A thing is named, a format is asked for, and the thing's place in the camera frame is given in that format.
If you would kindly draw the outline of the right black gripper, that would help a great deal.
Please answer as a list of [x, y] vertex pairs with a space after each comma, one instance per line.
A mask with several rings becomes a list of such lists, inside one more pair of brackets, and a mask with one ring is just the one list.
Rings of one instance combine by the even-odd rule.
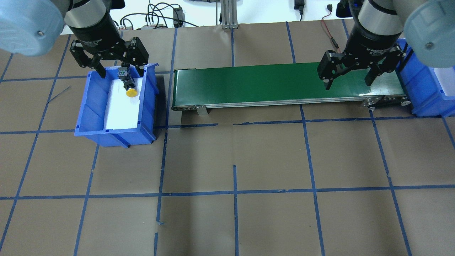
[[327, 50], [317, 66], [317, 75], [323, 80], [325, 90], [331, 89], [337, 77], [350, 71], [369, 68], [366, 86], [371, 86], [383, 73], [394, 71], [404, 54], [397, 43], [401, 34], [374, 34], [363, 27], [354, 27], [345, 49]]

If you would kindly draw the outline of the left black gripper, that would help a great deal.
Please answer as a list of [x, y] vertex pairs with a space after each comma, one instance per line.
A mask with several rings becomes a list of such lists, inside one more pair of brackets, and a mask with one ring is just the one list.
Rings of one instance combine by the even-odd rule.
[[108, 14], [92, 26], [71, 26], [70, 29], [76, 37], [71, 44], [70, 53], [81, 68], [93, 68], [104, 79], [107, 72], [100, 61], [120, 60], [133, 65], [138, 75], [144, 76], [144, 67], [149, 60], [146, 47], [137, 36], [129, 41], [123, 40]]

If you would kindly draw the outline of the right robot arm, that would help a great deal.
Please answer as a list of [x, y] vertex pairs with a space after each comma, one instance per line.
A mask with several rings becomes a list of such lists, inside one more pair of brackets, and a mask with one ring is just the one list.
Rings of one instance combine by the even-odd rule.
[[327, 50], [317, 74], [329, 90], [339, 76], [369, 69], [365, 83], [390, 73], [405, 52], [397, 44], [404, 34], [412, 53], [432, 68], [454, 66], [453, 0], [349, 0], [354, 27], [341, 52]]

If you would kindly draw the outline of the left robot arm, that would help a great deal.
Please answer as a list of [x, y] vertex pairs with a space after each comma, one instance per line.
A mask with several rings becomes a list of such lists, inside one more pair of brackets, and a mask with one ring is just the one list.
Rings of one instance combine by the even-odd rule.
[[70, 53], [81, 68], [105, 78], [102, 60], [120, 60], [140, 76], [149, 54], [138, 37], [125, 41], [109, 12], [125, 7], [123, 0], [2, 0], [1, 49], [25, 56], [47, 54], [65, 25], [76, 39]]

